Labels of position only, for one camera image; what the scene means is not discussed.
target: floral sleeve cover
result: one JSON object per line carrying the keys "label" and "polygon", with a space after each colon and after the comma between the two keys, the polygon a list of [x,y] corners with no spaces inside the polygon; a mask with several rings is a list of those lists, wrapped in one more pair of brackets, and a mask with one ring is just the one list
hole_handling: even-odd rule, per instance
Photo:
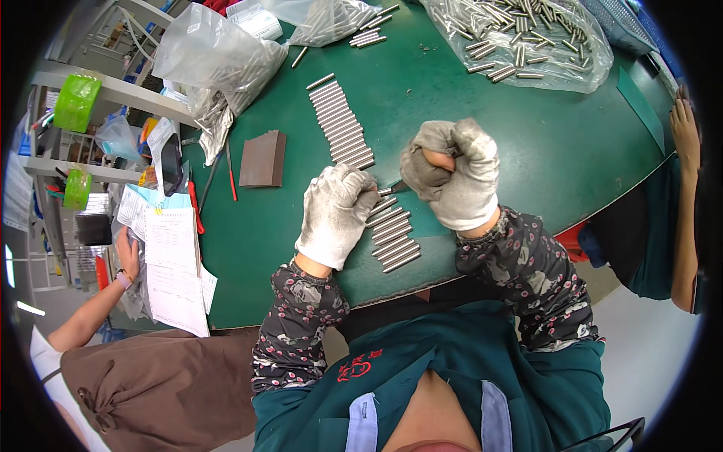
{"label": "floral sleeve cover", "polygon": [[275,298],[252,351],[254,392],[316,383],[326,370],[321,340],[349,305],[331,276],[307,275],[294,261],[271,275]]}
{"label": "floral sleeve cover", "polygon": [[528,349],[556,351],[581,339],[597,340],[585,281],[567,250],[542,228],[541,217],[500,209],[490,232],[458,239],[457,270],[503,287]]}

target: red handle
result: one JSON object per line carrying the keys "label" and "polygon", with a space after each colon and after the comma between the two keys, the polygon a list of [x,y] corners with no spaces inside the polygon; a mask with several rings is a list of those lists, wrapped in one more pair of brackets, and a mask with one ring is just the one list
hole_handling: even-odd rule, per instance
{"label": "red handle", "polygon": [[188,194],[191,196],[191,205],[196,211],[196,230],[198,230],[199,234],[203,234],[204,232],[206,232],[206,229],[203,227],[203,224],[201,223],[201,215],[198,213],[198,202],[196,201],[196,184],[191,181],[188,181]]}
{"label": "red handle", "polygon": [[234,184],[234,172],[230,168],[228,169],[228,177],[231,179],[231,192],[234,194],[234,201],[239,199],[236,197],[236,184]]}

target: gloved hand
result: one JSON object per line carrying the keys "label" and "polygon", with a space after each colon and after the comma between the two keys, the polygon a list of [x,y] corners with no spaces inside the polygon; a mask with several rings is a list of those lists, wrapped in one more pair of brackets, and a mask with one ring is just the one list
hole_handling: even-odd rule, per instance
{"label": "gloved hand", "polygon": [[304,193],[304,221],[296,249],[327,267],[341,270],[381,199],[366,171],[346,164],[327,166]]}
{"label": "gloved hand", "polygon": [[[454,172],[433,168],[422,148],[454,156]],[[475,229],[497,208],[497,144],[472,118],[428,121],[401,154],[402,180],[429,202],[440,223],[454,231]]]}

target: screwdriver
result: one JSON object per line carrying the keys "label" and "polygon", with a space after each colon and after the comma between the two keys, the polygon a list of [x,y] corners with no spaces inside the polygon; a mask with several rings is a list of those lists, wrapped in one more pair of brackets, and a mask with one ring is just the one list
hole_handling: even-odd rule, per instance
{"label": "screwdriver", "polygon": [[206,232],[206,229],[203,227],[203,223],[201,223],[201,211],[198,208],[198,202],[196,201],[196,184],[193,183],[191,180],[193,176],[193,168],[191,168],[188,172],[188,194],[191,197],[191,205],[193,206],[193,210],[196,212],[196,230],[199,234],[203,234]]}

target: blue basket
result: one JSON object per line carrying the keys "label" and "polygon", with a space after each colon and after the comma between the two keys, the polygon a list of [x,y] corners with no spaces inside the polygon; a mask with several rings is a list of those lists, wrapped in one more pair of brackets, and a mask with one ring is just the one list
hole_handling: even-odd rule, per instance
{"label": "blue basket", "polygon": [[653,38],[622,0],[580,0],[602,27],[611,45],[636,56],[658,51]]}
{"label": "blue basket", "polygon": [[665,39],[663,39],[663,35],[660,33],[660,30],[658,30],[658,26],[655,25],[652,18],[650,18],[650,16],[641,9],[640,14],[638,14],[638,20],[640,20],[640,23],[646,30],[648,30],[648,33],[652,36],[653,41],[657,44],[660,56],[663,57],[665,64],[668,65],[668,69],[670,69],[673,73],[673,77],[682,77],[683,71],[680,69],[677,59],[675,59],[673,52],[668,48],[668,45],[665,43]]}

